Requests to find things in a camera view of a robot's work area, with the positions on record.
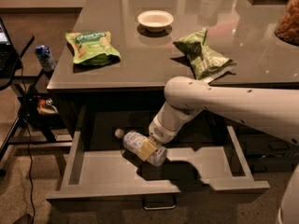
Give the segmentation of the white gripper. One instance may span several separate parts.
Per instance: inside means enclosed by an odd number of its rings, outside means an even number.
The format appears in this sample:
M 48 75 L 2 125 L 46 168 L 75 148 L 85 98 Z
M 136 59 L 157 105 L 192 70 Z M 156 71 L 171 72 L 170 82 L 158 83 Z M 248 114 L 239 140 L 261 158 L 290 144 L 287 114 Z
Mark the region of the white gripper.
M 178 127 L 171 119 L 162 119 L 156 116 L 149 125 L 149 136 L 141 142 L 141 148 L 137 156 L 142 160 L 147 160 L 156 150 L 157 143 L 167 144 L 172 141 L 178 133 Z

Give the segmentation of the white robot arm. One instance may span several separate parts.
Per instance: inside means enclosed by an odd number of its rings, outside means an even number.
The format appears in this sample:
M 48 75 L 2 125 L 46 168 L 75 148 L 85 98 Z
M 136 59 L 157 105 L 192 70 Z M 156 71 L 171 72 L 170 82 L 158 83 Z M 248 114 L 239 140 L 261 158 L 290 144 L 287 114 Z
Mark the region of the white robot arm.
M 217 87 L 189 77 L 164 86 L 165 102 L 149 125 L 158 144 L 172 141 L 181 128 L 208 111 L 294 146 L 299 143 L 299 90 Z

